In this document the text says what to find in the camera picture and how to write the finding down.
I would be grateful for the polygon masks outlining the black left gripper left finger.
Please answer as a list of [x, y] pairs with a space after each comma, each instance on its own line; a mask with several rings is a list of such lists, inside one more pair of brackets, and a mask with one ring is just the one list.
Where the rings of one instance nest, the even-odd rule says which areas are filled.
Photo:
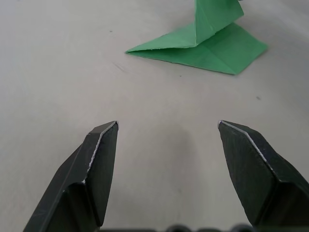
[[97, 232], [114, 170], [117, 121], [93, 128], [61, 164], [31, 215], [26, 232]]

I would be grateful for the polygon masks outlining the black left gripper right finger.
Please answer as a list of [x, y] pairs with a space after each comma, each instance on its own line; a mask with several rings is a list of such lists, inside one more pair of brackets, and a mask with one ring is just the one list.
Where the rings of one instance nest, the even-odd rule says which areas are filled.
[[256, 130], [220, 120], [218, 130], [234, 189], [249, 226], [235, 232], [307, 232], [309, 183]]

